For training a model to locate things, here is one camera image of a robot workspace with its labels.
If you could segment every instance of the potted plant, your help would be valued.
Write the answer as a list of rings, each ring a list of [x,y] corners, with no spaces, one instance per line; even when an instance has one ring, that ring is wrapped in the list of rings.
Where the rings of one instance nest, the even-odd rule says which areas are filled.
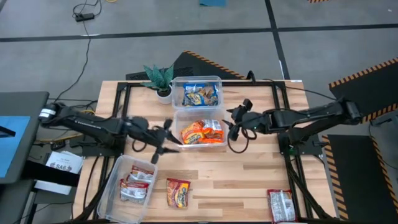
[[[173,79],[174,65],[168,69],[163,68],[161,70],[159,70],[156,65],[154,65],[154,69],[150,69],[144,65],[144,70],[151,82],[141,83],[141,85],[144,85],[151,90],[156,90],[157,99],[162,104],[171,103],[173,88],[170,86],[170,82]]]

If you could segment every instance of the chip bag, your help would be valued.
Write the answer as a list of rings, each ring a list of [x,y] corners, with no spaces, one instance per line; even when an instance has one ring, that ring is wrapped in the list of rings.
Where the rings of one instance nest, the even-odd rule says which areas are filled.
[[[173,208],[188,206],[188,190],[191,182],[167,178],[167,204]]]
[[[181,137],[184,144],[198,144],[201,139],[205,138],[205,135],[202,133],[202,125],[200,122],[196,121],[184,128],[181,131]]]
[[[218,90],[215,83],[186,83],[183,85],[184,106],[214,106],[218,104]]]
[[[148,183],[144,182],[126,182],[124,179],[120,180],[120,200],[131,201],[143,204],[148,191]]]
[[[220,122],[215,119],[204,119],[202,122],[202,131],[207,139],[217,139],[223,142],[224,131]]]
[[[154,173],[152,171],[145,170],[138,166],[131,167],[131,173],[127,176],[127,182],[132,181],[143,181],[147,183],[151,183],[154,178]]]
[[[273,223],[297,221],[290,190],[270,189],[267,196]]]

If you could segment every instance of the black floor mat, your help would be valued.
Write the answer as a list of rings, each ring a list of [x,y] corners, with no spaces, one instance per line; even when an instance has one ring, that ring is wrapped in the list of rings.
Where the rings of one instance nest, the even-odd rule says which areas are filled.
[[[368,136],[323,136],[326,159],[343,220],[398,223],[398,202],[377,143]]]
[[[245,79],[245,76],[208,60],[195,52],[184,50],[174,62],[174,78],[194,75],[216,75],[222,80]],[[145,72],[132,73],[126,75],[126,80],[148,80],[148,76]]]
[[[363,122],[398,107],[398,58],[394,58],[329,84],[337,99],[357,104]]]

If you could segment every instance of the clear plastic container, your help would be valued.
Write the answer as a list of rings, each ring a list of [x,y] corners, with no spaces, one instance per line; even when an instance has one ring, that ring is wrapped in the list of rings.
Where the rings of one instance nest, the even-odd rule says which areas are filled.
[[[223,82],[217,76],[193,76],[193,77],[177,77],[173,79],[173,92],[172,92],[172,105],[175,109],[187,109],[187,110],[195,110],[197,108],[219,108],[223,106],[224,98],[223,98]],[[209,86],[214,83],[218,90],[218,104],[216,106],[183,106],[182,101],[184,99],[184,87],[183,85],[186,83],[204,83],[209,84]]]
[[[123,202],[120,200],[120,180],[127,177],[128,173],[131,172],[133,165],[154,172],[154,178],[148,187],[147,196],[143,205],[130,201]],[[150,193],[155,184],[156,175],[157,167],[150,162],[135,159],[131,156],[120,156],[114,165],[104,193],[99,201],[97,214],[101,218],[106,218],[119,223],[140,223],[146,214]]]
[[[178,145],[181,148],[198,148],[198,147],[216,147],[227,145],[228,126],[222,121],[226,119],[226,113],[223,108],[217,109],[195,109],[195,110],[177,110],[174,113],[175,135],[182,141],[181,130],[191,125],[193,122],[202,119],[216,119],[220,122],[221,128],[224,131],[224,138],[222,143],[214,144],[183,144]]]

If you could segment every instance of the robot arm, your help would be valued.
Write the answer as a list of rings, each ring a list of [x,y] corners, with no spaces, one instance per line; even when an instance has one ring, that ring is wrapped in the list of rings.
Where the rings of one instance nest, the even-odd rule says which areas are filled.
[[[162,147],[165,139],[181,144],[169,130],[172,124],[171,119],[165,121],[164,127],[156,126],[154,129],[148,129],[148,121],[142,117],[136,116],[129,119],[101,118],[75,111],[63,103],[51,103],[42,109],[39,120],[45,128],[64,126],[91,136],[97,142],[108,147],[112,147],[118,138],[125,138],[127,134],[135,141],[145,143],[144,148],[147,144],[156,147],[156,152],[151,161],[154,164],[159,155],[166,152],[178,152]]]
[[[359,124],[361,114],[355,103],[338,100],[327,105],[307,110],[273,109],[262,113],[250,112],[252,103],[249,99],[243,105],[227,110],[235,124],[224,121],[229,126],[228,137],[232,141],[238,138],[239,130],[251,130],[261,134],[274,134],[289,131],[291,144],[305,141],[317,134],[339,124]],[[314,121],[304,128],[294,128],[296,124]]]

